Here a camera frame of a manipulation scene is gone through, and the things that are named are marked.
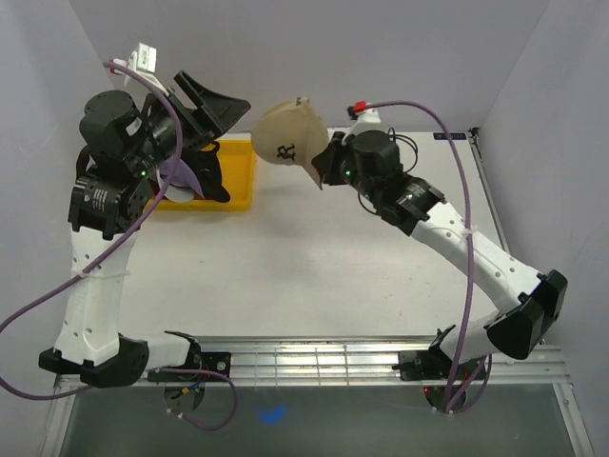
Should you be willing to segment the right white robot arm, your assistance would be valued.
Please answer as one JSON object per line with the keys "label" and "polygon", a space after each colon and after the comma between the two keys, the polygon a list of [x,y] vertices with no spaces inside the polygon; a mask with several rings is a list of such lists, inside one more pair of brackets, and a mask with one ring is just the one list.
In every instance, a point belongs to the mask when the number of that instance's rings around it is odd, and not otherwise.
{"label": "right white robot arm", "polygon": [[494,305],[495,313],[468,324],[466,331],[449,327],[438,333],[421,356],[436,375],[451,378],[487,354],[524,360],[558,320],[565,276],[528,267],[467,228],[438,189],[404,171],[399,148],[387,133],[336,133],[311,163],[324,184],[355,189],[383,221],[435,250]]}

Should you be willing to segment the beige baseball cap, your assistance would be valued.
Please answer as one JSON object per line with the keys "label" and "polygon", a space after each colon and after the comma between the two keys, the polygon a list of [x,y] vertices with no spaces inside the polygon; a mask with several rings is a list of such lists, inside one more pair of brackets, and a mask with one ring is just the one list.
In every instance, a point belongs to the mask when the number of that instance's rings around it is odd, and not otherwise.
{"label": "beige baseball cap", "polygon": [[307,97],[286,100],[268,109],[250,133],[256,154],[272,165],[297,166],[322,188],[312,159],[329,144],[327,128]]}

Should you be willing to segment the purple baseball cap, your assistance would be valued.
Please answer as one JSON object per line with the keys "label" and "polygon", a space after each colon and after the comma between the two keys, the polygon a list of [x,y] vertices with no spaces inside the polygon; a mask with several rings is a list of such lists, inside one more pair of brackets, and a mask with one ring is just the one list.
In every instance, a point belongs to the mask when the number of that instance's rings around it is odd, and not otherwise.
{"label": "purple baseball cap", "polygon": [[167,160],[156,170],[156,182],[159,187],[169,182],[164,195],[166,199],[182,204],[192,201],[196,196],[204,196],[199,179],[184,160],[178,162],[177,169],[172,177],[169,177],[172,166],[172,160]]}

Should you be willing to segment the black baseball cap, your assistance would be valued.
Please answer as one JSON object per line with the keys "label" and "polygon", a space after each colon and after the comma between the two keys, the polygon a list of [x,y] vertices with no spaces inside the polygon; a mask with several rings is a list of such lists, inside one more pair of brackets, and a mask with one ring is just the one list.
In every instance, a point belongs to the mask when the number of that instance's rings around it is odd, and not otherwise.
{"label": "black baseball cap", "polygon": [[218,158],[221,145],[212,141],[204,149],[188,149],[185,162],[194,172],[201,188],[197,193],[205,200],[218,203],[230,201],[230,194],[223,186],[223,173]]}

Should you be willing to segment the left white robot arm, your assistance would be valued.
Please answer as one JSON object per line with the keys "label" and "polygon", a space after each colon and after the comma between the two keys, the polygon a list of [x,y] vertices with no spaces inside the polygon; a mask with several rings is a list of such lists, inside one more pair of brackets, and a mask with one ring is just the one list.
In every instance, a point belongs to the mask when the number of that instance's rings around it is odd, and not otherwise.
{"label": "left white robot arm", "polygon": [[175,82],[185,100],[165,90],[137,106],[127,92],[112,89],[85,105],[79,130],[86,144],[68,216],[76,282],[60,334],[39,356],[43,370],[76,375],[93,387],[126,387],[156,368],[169,368],[185,381],[201,371],[201,348],[194,337],[168,330],[157,338],[135,339],[118,329],[136,222],[149,211],[151,174],[180,152],[207,200],[229,199],[218,139],[250,105],[205,88],[184,71]]}

